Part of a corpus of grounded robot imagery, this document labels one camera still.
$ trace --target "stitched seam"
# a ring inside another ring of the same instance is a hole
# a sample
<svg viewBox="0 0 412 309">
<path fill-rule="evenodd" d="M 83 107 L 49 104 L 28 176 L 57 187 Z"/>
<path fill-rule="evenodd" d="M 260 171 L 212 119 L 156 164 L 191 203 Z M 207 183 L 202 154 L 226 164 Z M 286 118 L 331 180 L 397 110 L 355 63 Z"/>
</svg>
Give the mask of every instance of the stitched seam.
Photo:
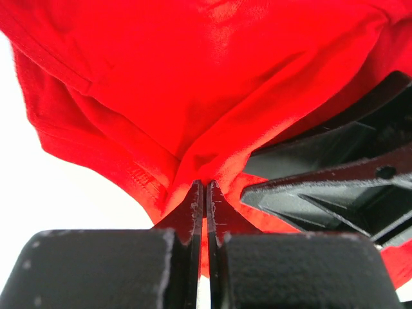
<svg viewBox="0 0 412 309">
<path fill-rule="evenodd" d="M 75 74 L 76 76 L 78 76 L 80 79 L 82 79 L 83 81 L 89 82 L 91 83 L 91 81 L 89 79 L 87 79 L 86 77 L 83 77 L 82 75 L 80 75 L 79 73 L 77 73 L 73 68 L 69 67 L 66 63 L 64 63 L 63 61 L 61 61 L 60 59 L 56 58 L 56 56 L 54 56 L 46 47 L 44 47 L 41 43 L 39 43 L 32 35 L 29 31 L 27 31 L 27 29 L 25 27 L 23 27 L 21 25 L 21 23 L 9 12 L 9 10 L 0 3 L 0 5 L 3 7 L 3 10 L 14 20 L 14 22 L 21 28 L 21 30 L 23 32 L 26 33 L 26 35 L 28 36 L 28 38 L 33 41 L 34 44 L 38 45 L 42 50 L 44 50 L 50 57 L 54 58 L 57 62 L 59 62 L 61 65 L 63 65 L 65 68 L 69 69 L 73 74 Z M 19 44 L 23 47 L 29 47 L 27 46 L 25 43 L 19 41 Z"/>
<path fill-rule="evenodd" d="M 45 135 L 48 135 L 48 136 L 50 136 L 50 137 L 52 137 L 52 138 L 56 138 L 57 140 L 68 141 L 68 142 L 71 142 L 71 143 L 73 143 L 73 144 L 78 144 L 78 145 L 81 145 L 82 147 L 85 147 L 85 148 L 88 148 L 88 149 L 93 150 L 93 148 L 87 146 L 86 144 L 79 143 L 79 142 L 76 142 L 76 141 L 73 141 L 73 140 L 69 140 L 69 139 L 67 139 L 67 138 L 62 138 L 62 137 L 60 137 L 60 136 L 56 136 L 56 135 L 50 134 L 49 132 L 45 132 L 45 131 L 43 131 L 42 129 L 39 129 L 38 127 L 36 127 L 36 130 L 38 130 L 38 131 L 40 131 L 41 133 L 43 133 L 43 134 L 45 134 Z M 119 166 L 119 165 L 124 165 L 124 164 L 123 164 L 121 161 L 118 161 L 118 162 L 116 162 L 116 165 Z M 148 195 L 150 195 L 150 197 L 153 199 L 153 201 L 156 201 L 155 196 L 153 196 L 153 195 L 147 190 L 147 188 L 143 185 L 143 183 L 142 183 L 135 175 L 131 174 L 131 172 L 130 172 L 129 170 L 126 170 L 126 171 L 127 171 L 128 175 L 130 175 L 130 177 L 132 177 L 132 179 L 133 179 L 134 181 L 136 181 L 136 182 L 139 184 L 139 186 L 140 186 L 146 193 L 148 193 Z"/>
</svg>

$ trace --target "red fabric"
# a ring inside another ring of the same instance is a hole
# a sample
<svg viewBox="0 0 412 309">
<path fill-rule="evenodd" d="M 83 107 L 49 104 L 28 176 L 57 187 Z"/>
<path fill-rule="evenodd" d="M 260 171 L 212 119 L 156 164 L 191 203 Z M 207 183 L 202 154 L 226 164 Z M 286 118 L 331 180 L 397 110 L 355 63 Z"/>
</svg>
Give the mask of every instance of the red fabric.
<svg viewBox="0 0 412 309">
<path fill-rule="evenodd" d="M 240 204 L 251 151 L 354 103 L 389 72 L 412 75 L 410 0 L 0 0 L 44 149 L 92 168 L 156 223 L 195 179 Z M 412 249 L 383 252 L 395 284 Z M 397 257 L 393 252 L 402 252 Z"/>
</svg>

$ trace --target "white background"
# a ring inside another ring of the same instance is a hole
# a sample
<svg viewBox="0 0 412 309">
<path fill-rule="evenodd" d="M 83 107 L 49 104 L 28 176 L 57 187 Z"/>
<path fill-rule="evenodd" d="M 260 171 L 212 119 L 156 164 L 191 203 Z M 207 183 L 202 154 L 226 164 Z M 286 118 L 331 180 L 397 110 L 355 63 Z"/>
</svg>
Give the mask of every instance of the white background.
<svg viewBox="0 0 412 309">
<path fill-rule="evenodd" d="M 26 118 L 10 45 L 0 32 L 0 291 L 40 230 L 150 229 L 143 208 L 101 175 L 45 153 Z M 201 279 L 201 307 L 210 308 Z M 412 281 L 398 290 L 412 299 Z"/>
</svg>

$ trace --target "screw hole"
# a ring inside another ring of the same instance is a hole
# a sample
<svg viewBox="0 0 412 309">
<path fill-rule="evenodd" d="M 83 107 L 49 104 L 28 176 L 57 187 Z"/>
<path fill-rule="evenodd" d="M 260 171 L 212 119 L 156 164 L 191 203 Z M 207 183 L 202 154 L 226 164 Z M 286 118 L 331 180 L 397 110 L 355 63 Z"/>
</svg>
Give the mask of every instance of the screw hole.
<svg viewBox="0 0 412 309">
<path fill-rule="evenodd" d="M 377 178 L 392 179 L 397 174 L 397 169 L 393 166 L 381 166 L 376 169 L 375 175 Z"/>
</svg>

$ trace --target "black plastic part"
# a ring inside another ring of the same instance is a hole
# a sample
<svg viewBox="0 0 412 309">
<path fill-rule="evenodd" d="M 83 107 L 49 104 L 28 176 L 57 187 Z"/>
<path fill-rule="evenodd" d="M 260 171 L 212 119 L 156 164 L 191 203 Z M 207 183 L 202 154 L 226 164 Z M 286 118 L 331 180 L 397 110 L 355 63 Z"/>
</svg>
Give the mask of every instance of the black plastic part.
<svg viewBox="0 0 412 309">
<path fill-rule="evenodd" d="M 402 303 L 405 309 L 412 309 L 412 301 L 407 301 L 406 303 Z"/>
<path fill-rule="evenodd" d="M 356 104 L 291 141 L 260 149 L 244 172 L 277 179 L 375 158 L 412 142 L 412 80 L 394 72 Z"/>
<path fill-rule="evenodd" d="M 301 231 L 357 231 L 383 247 L 409 240 L 410 85 L 407 76 L 392 73 L 327 123 L 257 152 L 245 171 L 275 179 L 246 187 L 241 201 Z M 350 117 L 360 118 L 344 124 Z"/>
<path fill-rule="evenodd" d="M 213 308 L 402 308 L 379 252 L 353 234 L 227 236 L 218 263 Z"/>
<path fill-rule="evenodd" d="M 216 181 L 206 188 L 207 237 L 209 246 L 209 273 L 212 309 L 222 308 L 227 290 L 225 267 L 222 266 L 221 246 L 227 233 L 261 234 L 253 224 L 238 213 L 225 199 Z"/>
<path fill-rule="evenodd" d="M 153 227 L 154 229 L 174 229 L 182 243 L 188 246 L 187 251 L 190 257 L 184 262 L 185 264 L 181 265 L 187 270 L 187 276 L 184 278 L 187 280 L 185 300 L 181 307 L 183 309 L 196 308 L 200 274 L 203 197 L 203 185 L 201 181 L 196 180 L 181 204 Z"/>
<path fill-rule="evenodd" d="M 41 232 L 21 252 L 0 308 L 183 308 L 189 259 L 172 230 Z"/>
</svg>

